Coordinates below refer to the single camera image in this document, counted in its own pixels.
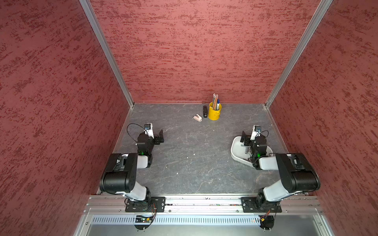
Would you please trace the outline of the white plastic storage box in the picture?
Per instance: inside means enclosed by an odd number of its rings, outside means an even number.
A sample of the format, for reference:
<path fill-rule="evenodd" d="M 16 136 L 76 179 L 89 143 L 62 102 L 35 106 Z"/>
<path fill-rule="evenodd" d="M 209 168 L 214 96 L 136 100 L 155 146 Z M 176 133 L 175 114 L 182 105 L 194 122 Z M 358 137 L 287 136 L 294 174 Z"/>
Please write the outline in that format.
<path fill-rule="evenodd" d="M 257 170 L 278 170 L 276 158 L 273 156 L 272 149 L 267 146 L 266 152 L 268 157 L 263 157 L 262 160 L 258 160 L 256 164 L 250 161 L 250 153 L 246 153 L 247 147 L 241 142 L 241 136 L 236 136 L 231 145 L 231 157 L 233 160 L 238 161 L 250 167 L 254 167 Z"/>

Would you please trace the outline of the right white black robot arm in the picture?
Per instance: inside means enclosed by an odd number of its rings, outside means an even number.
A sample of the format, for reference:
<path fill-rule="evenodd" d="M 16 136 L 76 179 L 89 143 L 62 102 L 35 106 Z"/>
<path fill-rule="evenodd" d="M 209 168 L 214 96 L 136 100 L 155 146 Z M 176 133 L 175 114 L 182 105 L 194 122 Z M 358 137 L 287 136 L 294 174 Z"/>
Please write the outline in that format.
<path fill-rule="evenodd" d="M 281 213 L 281 201 L 299 193 L 320 189 L 321 182 L 315 169 L 301 153 L 268 152 L 267 137 L 261 132 L 248 136 L 245 132 L 233 141 L 233 148 L 240 143 L 245 151 L 239 158 L 243 164 L 259 171 L 278 171 L 280 179 L 261 188 L 255 197 L 242 197 L 244 213 Z"/>

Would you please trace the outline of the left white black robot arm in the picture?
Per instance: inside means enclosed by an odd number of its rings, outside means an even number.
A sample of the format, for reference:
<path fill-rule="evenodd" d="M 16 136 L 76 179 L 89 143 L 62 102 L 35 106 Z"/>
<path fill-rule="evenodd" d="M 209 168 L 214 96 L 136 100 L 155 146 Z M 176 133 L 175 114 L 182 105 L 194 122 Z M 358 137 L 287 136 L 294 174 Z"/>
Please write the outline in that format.
<path fill-rule="evenodd" d="M 156 137 L 149 132 L 141 133 L 137 152 L 111 154 L 99 182 L 101 192 L 122 195 L 126 212 L 164 212 L 165 197 L 151 196 L 150 190 L 136 181 L 137 170 L 151 167 L 152 150 L 163 142 L 162 130 Z"/>

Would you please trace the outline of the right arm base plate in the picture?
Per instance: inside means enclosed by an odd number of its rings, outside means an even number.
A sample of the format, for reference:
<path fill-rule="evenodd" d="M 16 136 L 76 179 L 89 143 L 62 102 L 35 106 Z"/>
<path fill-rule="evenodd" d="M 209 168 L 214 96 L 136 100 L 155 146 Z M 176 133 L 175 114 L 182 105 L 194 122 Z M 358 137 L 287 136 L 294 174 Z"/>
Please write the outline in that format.
<path fill-rule="evenodd" d="M 280 202 L 269 202 L 262 197 L 242 197 L 241 206 L 244 213 L 281 213 Z"/>

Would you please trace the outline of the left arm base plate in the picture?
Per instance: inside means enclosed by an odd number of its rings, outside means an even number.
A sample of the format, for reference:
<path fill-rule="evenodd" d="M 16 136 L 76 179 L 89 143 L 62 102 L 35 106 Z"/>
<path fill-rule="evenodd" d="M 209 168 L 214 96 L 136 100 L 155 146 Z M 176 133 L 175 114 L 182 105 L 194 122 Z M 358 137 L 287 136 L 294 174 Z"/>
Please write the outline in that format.
<path fill-rule="evenodd" d="M 151 197 L 144 201 L 126 201 L 125 212 L 155 213 L 164 212 L 165 197 Z"/>

